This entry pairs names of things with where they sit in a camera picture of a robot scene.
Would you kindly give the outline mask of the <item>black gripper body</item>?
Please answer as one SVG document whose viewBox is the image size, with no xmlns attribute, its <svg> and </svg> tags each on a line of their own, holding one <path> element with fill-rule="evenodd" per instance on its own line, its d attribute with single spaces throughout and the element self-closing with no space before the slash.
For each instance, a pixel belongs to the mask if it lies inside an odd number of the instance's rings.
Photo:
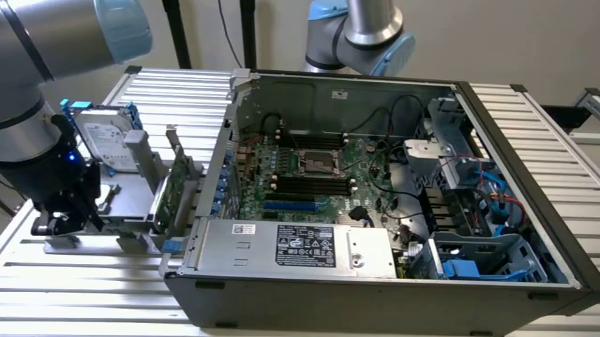
<svg viewBox="0 0 600 337">
<path fill-rule="evenodd" d="M 32 200 L 37 209 L 49 213 L 96 211 L 100 193 L 99 162 L 76 154 L 39 157 L 31 161 L 2 162 L 1 175 Z"/>
</svg>

